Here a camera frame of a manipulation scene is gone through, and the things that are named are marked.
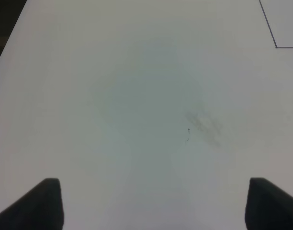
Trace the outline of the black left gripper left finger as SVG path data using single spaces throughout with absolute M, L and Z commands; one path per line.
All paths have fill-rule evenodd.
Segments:
M 0 230 L 61 230 L 64 210 L 61 184 L 46 178 L 0 213 Z

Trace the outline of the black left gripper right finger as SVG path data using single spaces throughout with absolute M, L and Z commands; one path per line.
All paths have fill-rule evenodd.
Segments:
M 265 178 L 251 178 L 245 224 L 248 230 L 293 230 L 293 197 Z

